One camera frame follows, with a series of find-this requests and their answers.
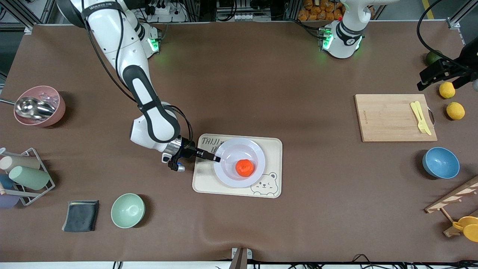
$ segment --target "wooden cutting board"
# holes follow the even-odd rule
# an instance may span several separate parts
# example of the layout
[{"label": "wooden cutting board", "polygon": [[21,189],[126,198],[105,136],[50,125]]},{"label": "wooden cutting board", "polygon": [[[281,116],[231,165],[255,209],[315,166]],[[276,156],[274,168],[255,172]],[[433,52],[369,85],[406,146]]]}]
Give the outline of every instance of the wooden cutting board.
[{"label": "wooden cutting board", "polygon": [[[419,101],[432,135],[418,130],[418,121],[410,103]],[[423,94],[355,95],[363,142],[436,141],[428,105]]]}]

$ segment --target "white plate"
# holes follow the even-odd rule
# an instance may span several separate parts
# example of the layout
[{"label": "white plate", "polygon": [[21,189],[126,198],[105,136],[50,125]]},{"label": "white plate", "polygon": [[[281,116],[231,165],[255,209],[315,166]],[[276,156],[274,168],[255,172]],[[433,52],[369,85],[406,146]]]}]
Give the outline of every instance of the white plate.
[{"label": "white plate", "polygon": [[[234,188],[245,188],[256,183],[264,173],[266,158],[261,147],[254,141],[236,137],[222,143],[217,149],[216,156],[221,157],[221,162],[214,162],[214,171],[217,177],[226,185]],[[247,159],[254,165],[251,176],[241,177],[236,172],[236,163]]]}]

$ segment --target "brown tablecloth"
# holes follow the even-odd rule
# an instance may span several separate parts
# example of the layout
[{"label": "brown tablecloth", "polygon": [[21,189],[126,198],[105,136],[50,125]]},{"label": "brown tablecloth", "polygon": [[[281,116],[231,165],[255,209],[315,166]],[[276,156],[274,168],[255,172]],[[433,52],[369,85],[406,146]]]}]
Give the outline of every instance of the brown tablecloth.
[{"label": "brown tablecloth", "polygon": [[[129,140],[141,115],[110,81],[84,29],[35,26],[22,40],[2,97],[49,85],[68,109],[51,128],[15,121],[0,106],[1,145],[35,147],[57,187],[32,205],[0,211],[0,261],[214,260],[249,247],[256,260],[449,262],[477,259],[477,245],[447,238],[450,226],[424,208],[478,174],[478,93],[470,85],[452,101],[467,114],[445,118],[432,86],[438,141],[363,143],[354,94],[418,93],[427,50],[415,22],[371,22],[353,57],[334,59],[293,23],[171,25],[161,54],[149,60],[162,100],[179,106],[203,133],[277,137],[283,142],[282,194],[277,199],[201,194],[191,187],[194,163],[176,173],[160,153]],[[450,57],[463,47],[445,22],[424,22],[424,38]],[[181,123],[183,133],[187,130]],[[431,180],[425,150],[452,150],[462,169]],[[110,208],[121,194],[146,200],[140,227],[117,228]],[[67,202],[100,200],[96,230],[61,231]],[[458,219],[478,197],[449,205]]]}]

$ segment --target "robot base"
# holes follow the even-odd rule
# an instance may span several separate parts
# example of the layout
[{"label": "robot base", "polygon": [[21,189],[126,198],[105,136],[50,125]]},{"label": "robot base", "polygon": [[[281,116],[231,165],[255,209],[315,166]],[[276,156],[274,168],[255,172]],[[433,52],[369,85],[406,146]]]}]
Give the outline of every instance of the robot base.
[{"label": "robot base", "polygon": [[322,49],[327,51],[335,58],[349,58],[359,48],[359,44],[362,40],[362,37],[360,37],[358,41],[355,41],[355,39],[350,39],[350,42],[353,42],[352,45],[344,44],[344,41],[342,41],[337,34],[338,24],[339,21],[333,21],[331,24],[324,26],[325,28],[330,28],[330,39],[322,42]]}]

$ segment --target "pink bowl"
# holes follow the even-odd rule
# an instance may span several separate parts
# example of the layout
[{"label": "pink bowl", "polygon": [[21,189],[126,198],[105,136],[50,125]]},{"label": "pink bowl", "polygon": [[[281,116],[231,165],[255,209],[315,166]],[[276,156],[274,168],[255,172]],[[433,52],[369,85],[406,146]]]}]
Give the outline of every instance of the pink bowl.
[{"label": "pink bowl", "polygon": [[51,115],[48,119],[42,121],[42,122],[37,122],[36,119],[29,119],[29,118],[24,118],[20,117],[15,113],[15,110],[13,111],[13,115],[15,116],[15,119],[20,122],[21,124],[28,125],[28,126],[38,126],[38,127],[46,127],[53,125],[57,123],[65,114],[65,101],[63,100],[63,97],[61,97],[60,93],[53,89],[50,86],[36,86],[28,91],[24,92],[18,99],[22,97],[35,97],[38,100],[42,100],[40,94],[41,93],[46,93],[50,97],[53,96],[58,96],[59,101],[58,101],[58,107],[55,108],[55,112],[53,112],[53,115]]}]

